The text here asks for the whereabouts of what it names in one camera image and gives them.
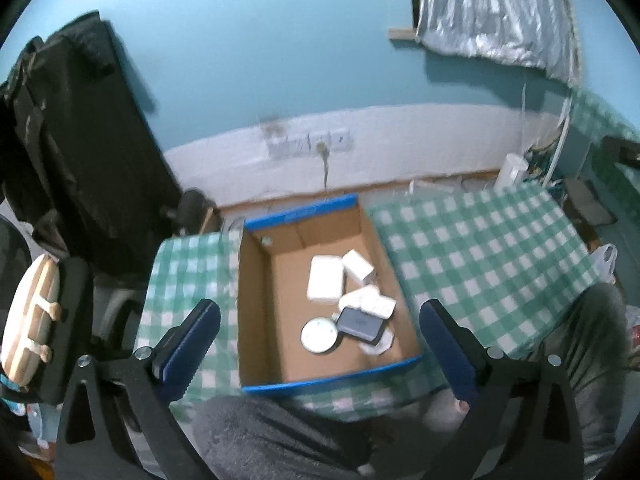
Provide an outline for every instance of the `metal screw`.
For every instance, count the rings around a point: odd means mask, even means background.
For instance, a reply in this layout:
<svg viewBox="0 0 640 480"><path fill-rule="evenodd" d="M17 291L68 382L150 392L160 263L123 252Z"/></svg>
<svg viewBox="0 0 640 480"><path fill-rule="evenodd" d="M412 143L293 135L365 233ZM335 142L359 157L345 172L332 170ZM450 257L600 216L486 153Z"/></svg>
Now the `metal screw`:
<svg viewBox="0 0 640 480"><path fill-rule="evenodd" d="M133 353L133 355L135 355L136 359L140 359L142 361L142 359L146 359L147 357L149 357L151 355L151 352L151 346L141 346Z"/></svg>
<svg viewBox="0 0 640 480"><path fill-rule="evenodd" d="M91 356L84 354L78 358L78 366L84 368L92 361Z"/></svg>
<svg viewBox="0 0 640 480"><path fill-rule="evenodd" d="M489 346L489 348L486 349L486 354L491 359L502 359L504 357L504 352L497 346Z"/></svg>
<svg viewBox="0 0 640 480"><path fill-rule="evenodd" d="M552 366L560 366L562 364L562 359L556 354L549 354L546 360L549 361L549 364Z"/></svg>

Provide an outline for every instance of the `blue gripper pad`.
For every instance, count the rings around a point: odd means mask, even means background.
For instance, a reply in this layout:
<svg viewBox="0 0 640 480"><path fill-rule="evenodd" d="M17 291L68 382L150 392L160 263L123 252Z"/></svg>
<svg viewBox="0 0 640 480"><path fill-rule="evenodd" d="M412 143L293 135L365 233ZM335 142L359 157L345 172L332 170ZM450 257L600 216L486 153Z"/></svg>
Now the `blue gripper pad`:
<svg viewBox="0 0 640 480"><path fill-rule="evenodd" d="M478 398L478 374L484 371L484 348L466 328L458 326L438 300L420 308L420 331L459 400L470 406Z"/></svg>
<svg viewBox="0 0 640 480"><path fill-rule="evenodd" d="M182 398L219 331L220 308L211 300L200 300L156 345L151 367L164 402Z"/></svg>

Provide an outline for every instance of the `power outlet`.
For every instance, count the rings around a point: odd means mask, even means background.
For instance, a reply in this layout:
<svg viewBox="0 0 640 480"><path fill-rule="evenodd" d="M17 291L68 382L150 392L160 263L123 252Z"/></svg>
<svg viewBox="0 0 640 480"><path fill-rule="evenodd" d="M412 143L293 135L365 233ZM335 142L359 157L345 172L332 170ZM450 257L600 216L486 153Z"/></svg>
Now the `power outlet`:
<svg viewBox="0 0 640 480"><path fill-rule="evenodd" d="M289 156L305 156L310 153L309 136L295 137L289 140Z"/></svg>
<svg viewBox="0 0 640 480"><path fill-rule="evenodd" d="M347 128L336 128L330 131L330 152L348 152L353 149L353 138Z"/></svg>
<svg viewBox="0 0 640 480"><path fill-rule="evenodd" d="M309 155L309 136L284 137L267 140L269 158L281 159Z"/></svg>
<svg viewBox="0 0 640 480"><path fill-rule="evenodd" d="M311 155L317 155L319 153L318 145L321 142L329 151L331 151L331 133L329 133L328 130L325 130L324 132L320 131L320 132L315 132L313 134L309 134L309 145L311 147Z"/></svg>

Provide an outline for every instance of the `blue box rim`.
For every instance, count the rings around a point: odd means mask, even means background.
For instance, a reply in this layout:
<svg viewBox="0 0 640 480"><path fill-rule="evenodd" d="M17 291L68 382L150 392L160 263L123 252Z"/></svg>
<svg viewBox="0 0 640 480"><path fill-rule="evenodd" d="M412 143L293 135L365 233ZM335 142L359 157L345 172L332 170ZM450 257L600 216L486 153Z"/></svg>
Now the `blue box rim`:
<svg viewBox="0 0 640 480"><path fill-rule="evenodd" d="M313 216L326 215L335 211L343 211L358 205L358 194L350 193L329 200L313 202L309 205L287 209L266 216L247 220L244 228L249 232L260 231L284 224L293 224Z"/></svg>
<svg viewBox="0 0 640 480"><path fill-rule="evenodd" d="M351 374L340 375L335 377L327 377L324 379L313 379L309 381L299 381L297 383L279 383L279 384L261 384L259 386L243 386L242 391L247 394L265 394L275 392L286 392L287 390L297 390L302 388L308 388L310 386L321 386L331 383L337 383L339 381L349 381L354 379L360 379L373 374L382 374L396 368L408 367L409 365L417 364L422 360L422 355L405 359L398 363L392 363L390 365L379 366L377 368L371 368L369 370L363 370L361 372L354 372Z"/></svg>

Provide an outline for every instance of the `white phone charger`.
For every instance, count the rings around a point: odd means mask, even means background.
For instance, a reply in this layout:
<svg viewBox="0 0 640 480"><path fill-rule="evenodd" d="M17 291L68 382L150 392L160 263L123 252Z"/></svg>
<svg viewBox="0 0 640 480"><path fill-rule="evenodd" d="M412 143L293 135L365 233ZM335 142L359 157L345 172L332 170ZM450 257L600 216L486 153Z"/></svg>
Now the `white phone charger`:
<svg viewBox="0 0 640 480"><path fill-rule="evenodd" d="M388 296L364 296L360 309L372 316L389 319L396 308L396 300Z"/></svg>
<svg viewBox="0 0 640 480"><path fill-rule="evenodd" d="M342 257L342 264L347 275L360 285L368 285L376 277L376 270L373 265L354 249Z"/></svg>
<svg viewBox="0 0 640 480"><path fill-rule="evenodd" d="M358 290L354 290L353 292L348 292L343 297L338 300L338 308L340 311L344 309L346 306L350 306L353 308L360 308L362 304L362 300L365 296L379 296L380 289L375 285L366 285Z"/></svg>
<svg viewBox="0 0 640 480"><path fill-rule="evenodd" d="M311 259L306 297L318 303L338 303L344 292L344 267L340 256Z"/></svg>

